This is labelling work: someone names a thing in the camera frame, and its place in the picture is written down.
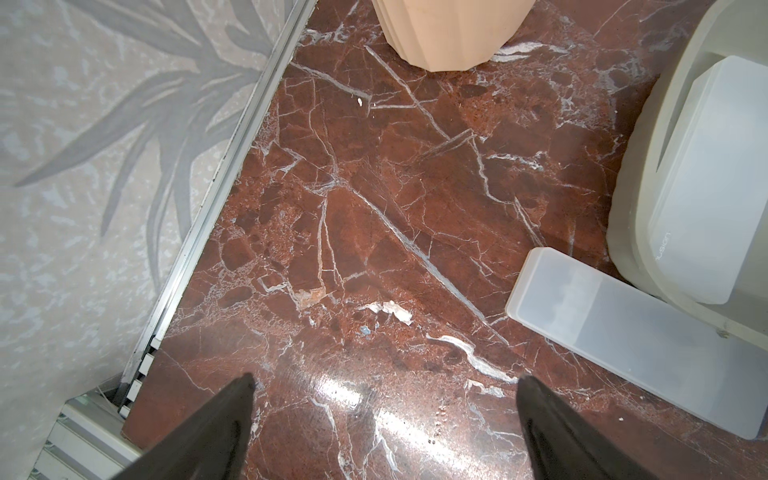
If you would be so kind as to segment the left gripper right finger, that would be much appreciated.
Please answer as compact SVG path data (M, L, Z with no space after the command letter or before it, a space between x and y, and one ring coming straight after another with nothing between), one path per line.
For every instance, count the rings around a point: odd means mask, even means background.
M533 376L518 381L516 406L536 479L653 479Z

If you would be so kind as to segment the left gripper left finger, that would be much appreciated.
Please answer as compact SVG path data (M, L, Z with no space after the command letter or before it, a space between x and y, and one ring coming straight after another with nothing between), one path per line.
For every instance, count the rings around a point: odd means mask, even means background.
M118 479L238 479L252 425L256 381L246 373L207 401Z

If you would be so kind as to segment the frosted pencil case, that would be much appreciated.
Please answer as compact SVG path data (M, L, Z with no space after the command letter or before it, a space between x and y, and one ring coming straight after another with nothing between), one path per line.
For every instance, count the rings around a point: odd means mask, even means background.
M747 440L767 435L767 353L549 247L526 256L506 313Z

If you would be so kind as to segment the grey-green storage box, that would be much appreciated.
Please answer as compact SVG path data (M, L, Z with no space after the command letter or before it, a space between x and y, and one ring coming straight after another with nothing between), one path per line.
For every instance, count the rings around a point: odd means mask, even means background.
M767 223L758 228L747 271L724 305L695 301L666 279L651 255L651 214L663 181L662 157L694 80L728 55L767 62L767 4L716 1L685 46L672 57L643 105L622 159L609 213L611 260L635 287L714 327L761 348L767 345Z

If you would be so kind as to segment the frosted pencil case diagonal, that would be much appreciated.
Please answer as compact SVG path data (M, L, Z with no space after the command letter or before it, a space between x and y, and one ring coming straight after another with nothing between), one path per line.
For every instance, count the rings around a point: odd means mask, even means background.
M663 277L703 304L766 297L766 66L728 56L697 77L657 171L649 245Z

